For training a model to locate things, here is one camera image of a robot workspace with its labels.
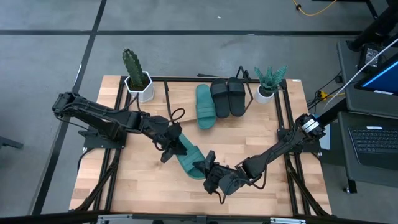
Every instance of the black slide sandal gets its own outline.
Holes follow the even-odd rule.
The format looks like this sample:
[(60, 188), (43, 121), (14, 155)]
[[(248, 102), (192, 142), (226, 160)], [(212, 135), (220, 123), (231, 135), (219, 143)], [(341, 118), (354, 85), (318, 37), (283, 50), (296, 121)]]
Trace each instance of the black slide sandal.
[(229, 107), (233, 116), (242, 116), (244, 114), (244, 85), (241, 80), (231, 77), (227, 82)]
[(218, 118), (226, 118), (229, 116), (229, 100), (228, 88), (225, 80), (218, 78), (211, 83), (211, 97), (216, 106), (216, 115)]

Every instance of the potted plant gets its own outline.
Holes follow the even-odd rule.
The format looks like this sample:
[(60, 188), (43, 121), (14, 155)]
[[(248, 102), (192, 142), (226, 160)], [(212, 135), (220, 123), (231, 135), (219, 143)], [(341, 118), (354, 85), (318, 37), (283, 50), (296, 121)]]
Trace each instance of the potted plant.
[(257, 67), (254, 67), (254, 71), (260, 81), (260, 85), (254, 95), (257, 102), (265, 104), (274, 97), (275, 92), (278, 91), (278, 84), (282, 81), (286, 70), (287, 66), (285, 65), (273, 73), (272, 67), (268, 67), (267, 74), (263, 75)]
[(123, 50), (123, 62), (129, 76), (124, 83), (127, 90), (134, 97), (137, 94), (141, 103), (148, 102), (154, 98), (155, 88), (147, 71), (142, 71), (137, 55), (130, 49)]

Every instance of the green succulent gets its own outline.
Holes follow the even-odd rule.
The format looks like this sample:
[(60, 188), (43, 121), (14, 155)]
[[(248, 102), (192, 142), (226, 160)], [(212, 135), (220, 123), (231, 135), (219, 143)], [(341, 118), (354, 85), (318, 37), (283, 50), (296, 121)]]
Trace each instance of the green succulent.
[(256, 75), (259, 77), (260, 85), (266, 93), (275, 93), (278, 90), (278, 84), (282, 81), (286, 70), (287, 66), (285, 65), (273, 73), (272, 67), (268, 67), (267, 74), (263, 75), (257, 67), (254, 67)]
[(135, 89), (144, 89), (148, 78), (142, 73), (137, 55), (130, 49), (124, 49), (123, 62), (130, 76), (130, 86)]

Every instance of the teal slide sandal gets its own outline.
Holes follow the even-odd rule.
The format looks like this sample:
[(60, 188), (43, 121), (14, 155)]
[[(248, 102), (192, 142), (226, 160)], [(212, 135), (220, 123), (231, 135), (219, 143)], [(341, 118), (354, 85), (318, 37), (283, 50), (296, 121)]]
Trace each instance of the teal slide sandal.
[(180, 135), (181, 143), (187, 148), (187, 155), (177, 155), (182, 169), (188, 174), (189, 177), (202, 180), (205, 175), (193, 166), (193, 162), (204, 161), (205, 157), (197, 146), (194, 146), (185, 135)]
[(206, 84), (197, 86), (197, 121), (200, 129), (209, 129), (216, 123), (216, 107), (211, 98), (210, 87)]

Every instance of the gray carpet floor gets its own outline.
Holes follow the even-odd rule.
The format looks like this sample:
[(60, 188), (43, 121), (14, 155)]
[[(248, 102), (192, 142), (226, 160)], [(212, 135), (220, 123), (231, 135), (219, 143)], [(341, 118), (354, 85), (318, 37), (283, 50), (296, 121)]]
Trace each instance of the gray carpet floor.
[[(2, 0), (0, 30), (91, 30), (100, 2)], [(299, 2), (308, 12), (328, 4)], [(385, 1), (373, 5), (378, 13), (386, 8)], [(372, 21), (361, 2), (337, 2), (317, 17), (306, 17), (289, 0), (108, 0), (99, 30), (361, 31)], [(51, 106), (58, 93), (71, 90), (88, 39), (88, 35), (0, 35), (0, 136), (25, 144), (23, 150), (0, 150), (0, 217), (26, 215), (32, 208), (60, 126)], [(301, 79), (310, 100), (340, 71), (336, 43), (345, 39), (352, 37), (99, 35), (80, 94), (95, 100), (103, 75), (126, 75), (121, 52), (129, 47), (151, 75), (229, 77), (242, 65), (254, 76), (254, 66), (264, 70), (268, 65), (288, 65), (286, 78)], [(325, 91), (338, 86), (332, 82)], [(317, 114), (323, 110), (320, 104)], [(68, 210), (83, 145), (77, 131), (68, 128), (43, 213)], [(358, 183), (358, 194), (347, 195), (341, 190), (346, 185), (344, 167), (324, 164), (323, 171), (334, 215), (396, 222), (397, 189)]]

